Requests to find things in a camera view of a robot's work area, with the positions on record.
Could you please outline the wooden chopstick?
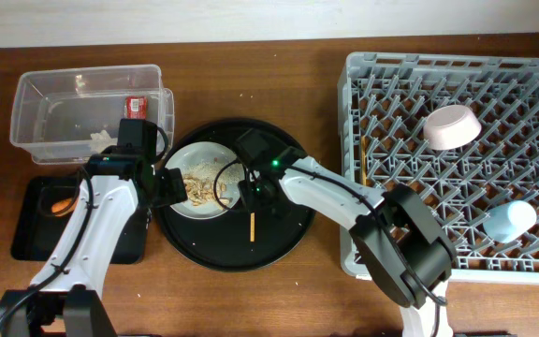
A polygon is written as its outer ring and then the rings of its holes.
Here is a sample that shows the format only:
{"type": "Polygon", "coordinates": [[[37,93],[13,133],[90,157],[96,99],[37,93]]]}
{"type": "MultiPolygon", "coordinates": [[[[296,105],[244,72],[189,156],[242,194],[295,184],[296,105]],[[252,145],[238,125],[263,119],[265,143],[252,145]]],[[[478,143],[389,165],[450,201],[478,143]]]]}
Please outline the wooden chopstick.
{"type": "Polygon", "coordinates": [[[249,229],[250,229],[249,240],[250,242],[255,242],[255,213],[254,212],[250,213],[249,229]]]}
{"type": "Polygon", "coordinates": [[[362,136],[360,139],[359,149],[360,149],[360,162],[361,162],[361,183],[366,185],[368,180],[368,169],[367,169],[367,146],[368,138],[362,136]]]}

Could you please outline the pile of peanut shells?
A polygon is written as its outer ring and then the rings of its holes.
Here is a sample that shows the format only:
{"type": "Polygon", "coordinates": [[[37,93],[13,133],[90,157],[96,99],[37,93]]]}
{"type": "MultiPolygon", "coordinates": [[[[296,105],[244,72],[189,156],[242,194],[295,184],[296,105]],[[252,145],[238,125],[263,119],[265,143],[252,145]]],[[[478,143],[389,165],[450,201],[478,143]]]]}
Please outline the pile of peanut shells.
{"type": "Polygon", "coordinates": [[[225,183],[216,183],[214,180],[192,175],[187,175],[183,182],[188,200],[194,207],[211,202],[222,207],[228,206],[232,201],[232,198],[226,194],[227,186],[225,183]]]}

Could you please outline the pile of white rice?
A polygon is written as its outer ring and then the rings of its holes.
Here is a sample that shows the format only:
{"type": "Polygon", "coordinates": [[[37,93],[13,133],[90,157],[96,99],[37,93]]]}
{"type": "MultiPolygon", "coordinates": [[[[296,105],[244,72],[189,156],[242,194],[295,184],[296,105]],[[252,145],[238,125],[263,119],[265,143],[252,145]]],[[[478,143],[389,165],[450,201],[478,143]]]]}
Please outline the pile of white rice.
{"type": "MultiPolygon", "coordinates": [[[[192,165],[185,170],[182,175],[186,178],[196,178],[199,180],[214,181],[221,169],[226,166],[222,162],[203,162],[192,165]]],[[[227,167],[219,176],[218,183],[230,184],[238,183],[244,179],[244,171],[241,164],[233,164],[227,167]]]]}

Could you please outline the grey plate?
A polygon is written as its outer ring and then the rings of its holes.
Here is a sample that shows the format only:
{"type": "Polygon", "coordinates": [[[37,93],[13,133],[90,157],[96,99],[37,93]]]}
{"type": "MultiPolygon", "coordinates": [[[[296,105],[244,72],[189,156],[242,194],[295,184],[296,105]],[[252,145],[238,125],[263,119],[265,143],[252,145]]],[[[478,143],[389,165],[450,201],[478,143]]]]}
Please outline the grey plate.
{"type": "MultiPolygon", "coordinates": [[[[214,181],[218,183],[220,174],[229,167],[228,164],[235,161],[237,156],[226,146],[216,142],[200,141],[188,144],[173,154],[168,162],[166,168],[174,169],[178,168],[182,175],[185,170],[196,164],[203,162],[222,162],[226,163],[226,166],[220,170],[214,181]]],[[[238,183],[227,184],[226,194],[232,198],[231,203],[228,206],[218,207],[214,202],[207,203],[198,207],[194,207],[192,203],[187,199],[185,202],[174,204],[171,209],[177,214],[194,220],[209,220],[218,217],[229,209],[235,209],[236,204],[240,200],[240,192],[238,183]]]]}

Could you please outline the white tissue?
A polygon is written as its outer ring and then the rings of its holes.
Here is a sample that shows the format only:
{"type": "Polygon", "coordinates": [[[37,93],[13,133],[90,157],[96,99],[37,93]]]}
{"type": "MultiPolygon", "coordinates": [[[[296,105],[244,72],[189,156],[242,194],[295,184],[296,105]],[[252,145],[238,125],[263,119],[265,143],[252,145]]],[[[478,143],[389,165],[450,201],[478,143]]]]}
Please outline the white tissue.
{"type": "Polygon", "coordinates": [[[107,130],[102,130],[98,133],[91,134],[91,142],[89,148],[93,153],[101,153],[109,146],[115,146],[118,139],[112,138],[107,130]]]}

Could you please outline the red snack wrapper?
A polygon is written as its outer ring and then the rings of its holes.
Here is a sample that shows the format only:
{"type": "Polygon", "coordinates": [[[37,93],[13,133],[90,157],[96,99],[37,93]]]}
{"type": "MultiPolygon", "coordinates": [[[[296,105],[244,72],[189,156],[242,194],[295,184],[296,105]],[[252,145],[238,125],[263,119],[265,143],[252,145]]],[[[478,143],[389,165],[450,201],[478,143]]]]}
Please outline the red snack wrapper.
{"type": "Polygon", "coordinates": [[[146,96],[129,96],[125,100],[125,117],[128,119],[147,118],[148,99],[146,96]]]}

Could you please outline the orange carrot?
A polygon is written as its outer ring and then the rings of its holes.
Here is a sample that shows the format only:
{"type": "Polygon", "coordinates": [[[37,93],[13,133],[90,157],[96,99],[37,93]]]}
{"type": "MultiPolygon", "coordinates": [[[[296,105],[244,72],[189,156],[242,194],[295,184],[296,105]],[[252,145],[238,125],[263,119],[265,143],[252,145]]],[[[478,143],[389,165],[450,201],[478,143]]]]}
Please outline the orange carrot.
{"type": "Polygon", "coordinates": [[[74,198],[60,200],[51,206],[51,213],[54,216],[64,216],[74,211],[76,203],[77,201],[74,198]]]}

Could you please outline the pink bowl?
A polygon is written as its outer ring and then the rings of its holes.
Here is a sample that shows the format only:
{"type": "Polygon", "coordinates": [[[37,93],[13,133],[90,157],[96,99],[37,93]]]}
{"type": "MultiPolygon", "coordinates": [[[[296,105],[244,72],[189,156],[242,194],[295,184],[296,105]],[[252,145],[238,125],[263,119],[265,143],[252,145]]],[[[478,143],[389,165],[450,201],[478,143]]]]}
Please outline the pink bowl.
{"type": "Polygon", "coordinates": [[[450,105],[432,112],[423,125],[428,147],[436,151],[452,150],[473,141],[482,125],[473,111],[462,105],[450,105]]]}

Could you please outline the blue cup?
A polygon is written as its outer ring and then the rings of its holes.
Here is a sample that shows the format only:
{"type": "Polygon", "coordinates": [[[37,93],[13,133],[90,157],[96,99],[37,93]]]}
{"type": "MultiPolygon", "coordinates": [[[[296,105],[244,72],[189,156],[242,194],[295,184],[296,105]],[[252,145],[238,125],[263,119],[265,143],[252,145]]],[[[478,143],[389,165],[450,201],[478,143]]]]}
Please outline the blue cup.
{"type": "Polygon", "coordinates": [[[533,227],[537,220],[536,210],[523,200],[515,200],[488,211],[483,228],[495,242],[509,243],[533,227]]]}

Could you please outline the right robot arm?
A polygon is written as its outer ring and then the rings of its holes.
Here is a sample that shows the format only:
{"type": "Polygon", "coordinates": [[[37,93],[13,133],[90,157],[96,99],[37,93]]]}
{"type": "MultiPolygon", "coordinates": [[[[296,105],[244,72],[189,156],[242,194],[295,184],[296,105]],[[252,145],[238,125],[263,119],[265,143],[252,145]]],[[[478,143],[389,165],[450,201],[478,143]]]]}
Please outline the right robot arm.
{"type": "Polygon", "coordinates": [[[405,336],[450,336],[445,292],[457,257],[430,208],[409,186],[355,183],[296,147],[276,148],[256,129],[232,150],[254,179],[240,184],[252,211],[284,198],[322,213],[353,240],[374,283],[400,307],[405,336]]]}

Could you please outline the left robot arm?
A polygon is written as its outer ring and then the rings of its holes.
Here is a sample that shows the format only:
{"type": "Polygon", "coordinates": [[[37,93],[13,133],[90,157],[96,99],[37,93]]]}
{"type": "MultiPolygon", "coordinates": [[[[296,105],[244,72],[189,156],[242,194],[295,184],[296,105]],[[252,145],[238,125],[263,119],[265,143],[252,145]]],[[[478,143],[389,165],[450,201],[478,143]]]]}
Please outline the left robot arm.
{"type": "Polygon", "coordinates": [[[153,122],[123,119],[117,144],[80,167],[75,209],[47,263],[25,290],[0,300],[0,336],[42,336],[56,318],[65,336],[115,335],[101,297],[125,225],[139,209],[187,199],[181,172],[155,166],[164,135],[153,122]]]}

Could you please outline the clear plastic waste bin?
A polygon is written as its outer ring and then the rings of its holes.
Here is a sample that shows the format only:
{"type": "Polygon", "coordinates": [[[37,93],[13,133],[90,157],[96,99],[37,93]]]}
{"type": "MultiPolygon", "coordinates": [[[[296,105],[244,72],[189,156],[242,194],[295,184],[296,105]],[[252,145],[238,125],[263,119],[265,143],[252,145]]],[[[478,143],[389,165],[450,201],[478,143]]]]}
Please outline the clear plastic waste bin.
{"type": "Polygon", "coordinates": [[[91,134],[107,130],[119,137],[125,100],[146,96],[146,120],[166,133],[156,150],[173,142],[174,100],[157,65],[101,66],[22,74],[10,120],[10,143],[39,165],[82,163],[95,154],[91,134]]]}

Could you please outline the grey dishwasher rack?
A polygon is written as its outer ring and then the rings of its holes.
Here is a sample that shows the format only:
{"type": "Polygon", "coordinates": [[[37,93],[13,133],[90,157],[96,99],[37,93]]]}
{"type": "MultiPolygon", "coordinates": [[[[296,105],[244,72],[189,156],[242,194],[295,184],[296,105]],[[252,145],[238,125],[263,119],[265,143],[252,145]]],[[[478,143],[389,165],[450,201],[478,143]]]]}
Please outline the grey dishwasher rack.
{"type": "Polygon", "coordinates": [[[454,243],[457,282],[539,285],[539,58],[354,52],[338,82],[342,175],[412,187],[454,243]],[[482,125],[467,145],[433,151],[423,125],[462,105],[482,125]],[[533,227],[509,243],[484,231],[488,211],[523,200],[533,227]]]}

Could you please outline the round black serving tray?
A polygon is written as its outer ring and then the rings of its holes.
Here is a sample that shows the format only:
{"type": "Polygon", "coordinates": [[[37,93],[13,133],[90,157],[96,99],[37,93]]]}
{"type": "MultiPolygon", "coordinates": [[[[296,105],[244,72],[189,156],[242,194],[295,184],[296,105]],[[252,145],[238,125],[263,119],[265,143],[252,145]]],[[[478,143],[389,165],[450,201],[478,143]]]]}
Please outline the round black serving tray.
{"type": "MultiPolygon", "coordinates": [[[[214,121],[193,130],[175,142],[168,155],[173,156],[180,149],[204,140],[230,145],[249,128],[271,136],[271,144],[301,147],[275,125],[233,118],[214,121]]],[[[183,256],[208,269],[237,272],[263,268],[287,255],[306,234],[315,211],[288,202],[280,203],[275,212],[265,210],[255,217],[253,241],[250,240],[250,221],[243,214],[195,220],[166,206],[155,211],[154,216],[168,241],[183,256]]]]}

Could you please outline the black rectangular tray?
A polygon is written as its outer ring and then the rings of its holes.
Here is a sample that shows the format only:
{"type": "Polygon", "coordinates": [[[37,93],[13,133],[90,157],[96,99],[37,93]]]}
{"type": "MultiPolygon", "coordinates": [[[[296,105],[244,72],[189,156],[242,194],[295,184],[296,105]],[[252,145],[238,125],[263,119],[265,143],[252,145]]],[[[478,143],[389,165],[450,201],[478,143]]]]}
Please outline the black rectangular tray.
{"type": "MultiPolygon", "coordinates": [[[[22,209],[10,253],[17,260],[46,261],[59,241],[70,214],[47,217],[39,207],[51,207],[55,202],[72,198],[76,186],[74,176],[37,176],[27,185],[22,209]]],[[[111,263],[135,264],[144,257],[150,212],[137,210],[126,223],[118,240],[111,263]]]]}

